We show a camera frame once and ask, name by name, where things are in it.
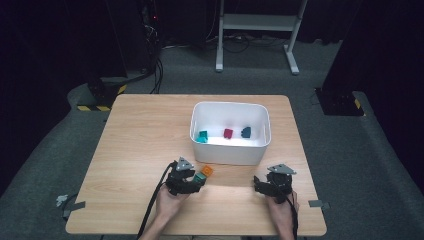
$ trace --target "wooden table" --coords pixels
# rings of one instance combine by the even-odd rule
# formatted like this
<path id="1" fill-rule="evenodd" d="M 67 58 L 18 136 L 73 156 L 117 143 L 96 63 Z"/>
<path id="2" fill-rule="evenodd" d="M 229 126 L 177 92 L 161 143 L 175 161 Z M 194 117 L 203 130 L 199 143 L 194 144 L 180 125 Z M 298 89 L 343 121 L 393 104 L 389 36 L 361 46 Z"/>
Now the wooden table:
<path id="1" fill-rule="evenodd" d="M 326 225 L 317 200 L 289 99 L 269 95 L 120 95 L 116 99 L 66 230 L 73 234 L 137 234 L 165 168 L 180 156 L 199 171 L 189 136 L 193 108 L 201 101 L 257 103 L 268 109 L 272 140 L 257 166 L 208 164 L 214 173 L 192 194 L 164 234 L 276 235 L 253 175 L 266 181 L 267 167 L 284 163 L 297 171 L 300 236 L 321 236 Z M 152 209 L 150 220 L 154 216 Z"/>

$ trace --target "metal stand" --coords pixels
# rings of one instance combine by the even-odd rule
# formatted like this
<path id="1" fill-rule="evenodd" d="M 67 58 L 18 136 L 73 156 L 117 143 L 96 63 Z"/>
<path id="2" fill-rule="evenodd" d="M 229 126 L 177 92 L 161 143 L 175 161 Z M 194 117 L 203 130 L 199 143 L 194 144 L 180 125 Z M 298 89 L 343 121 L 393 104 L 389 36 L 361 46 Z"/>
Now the metal stand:
<path id="1" fill-rule="evenodd" d="M 265 31 L 285 31 L 292 32 L 288 45 L 284 46 L 284 53 L 290 65 L 293 75 L 299 74 L 296 60 L 293 56 L 293 46 L 296 42 L 297 33 L 302 23 L 308 0 L 302 0 L 299 12 L 296 16 L 276 16 L 276 15 L 251 15 L 251 14 L 224 14 L 224 0 L 221 0 L 219 17 L 218 49 L 216 52 L 216 71 L 224 70 L 223 64 L 223 38 L 224 29 L 239 30 L 265 30 Z"/>

